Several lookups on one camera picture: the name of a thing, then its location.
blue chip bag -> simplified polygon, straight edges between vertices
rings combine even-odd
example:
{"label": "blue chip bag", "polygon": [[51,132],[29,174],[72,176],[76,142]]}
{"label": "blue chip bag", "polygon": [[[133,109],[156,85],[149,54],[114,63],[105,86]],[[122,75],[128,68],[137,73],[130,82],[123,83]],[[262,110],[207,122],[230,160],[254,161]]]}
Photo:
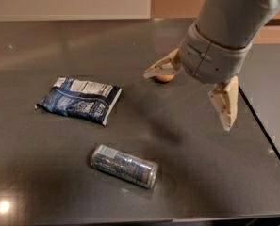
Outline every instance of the blue chip bag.
{"label": "blue chip bag", "polygon": [[108,84],[60,77],[37,103],[49,112],[106,125],[122,89]]}

white panel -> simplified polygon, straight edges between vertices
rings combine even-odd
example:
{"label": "white panel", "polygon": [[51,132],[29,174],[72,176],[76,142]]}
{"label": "white panel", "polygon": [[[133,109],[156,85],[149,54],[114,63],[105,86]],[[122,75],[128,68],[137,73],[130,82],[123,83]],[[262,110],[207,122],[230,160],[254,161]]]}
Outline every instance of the white panel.
{"label": "white panel", "polygon": [[0,0],[0,21],[149,18],[151,0]]}

gray table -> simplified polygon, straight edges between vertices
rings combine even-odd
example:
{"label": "gray table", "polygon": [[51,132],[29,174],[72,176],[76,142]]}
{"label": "gray table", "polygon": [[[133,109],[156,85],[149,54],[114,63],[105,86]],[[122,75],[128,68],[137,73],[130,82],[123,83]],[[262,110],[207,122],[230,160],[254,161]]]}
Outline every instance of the gray table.
{"label": "gray table", "polygon": [[[243,99],[227,133],[210,85],[142,77],[191,23],[0,23],[0,225],[280,216],[280,161]],[[60,75],[123,88],[106,127],[34,109]],[[100,143],[156,161],[155,187],[92,169]]]}

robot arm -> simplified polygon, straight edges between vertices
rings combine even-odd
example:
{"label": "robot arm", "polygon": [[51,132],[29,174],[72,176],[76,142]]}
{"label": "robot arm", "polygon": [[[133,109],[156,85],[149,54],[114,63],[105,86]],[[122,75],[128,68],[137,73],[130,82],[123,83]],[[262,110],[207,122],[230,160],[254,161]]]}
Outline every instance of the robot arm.
{"label": "robot arm", "polygon": [[205,0],[175,56],[168,56],[171,62],[160,60],[144,77],[178,74],[183,67],[202,83],[215,84],[210,100],[229,130],[237,116],[237,75],[255,35],[279,11],[280,0]]}

can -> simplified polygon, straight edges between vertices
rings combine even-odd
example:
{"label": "can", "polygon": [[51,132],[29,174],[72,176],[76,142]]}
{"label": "can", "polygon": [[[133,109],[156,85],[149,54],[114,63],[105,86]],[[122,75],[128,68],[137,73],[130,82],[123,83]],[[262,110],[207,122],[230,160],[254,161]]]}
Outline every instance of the can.
{"label": "can", "polygon": [[105,145],[99,145],[91,158],[92,166],[100,171],[125,179],[145,188],[152,188],[158,164],[137,158]]}

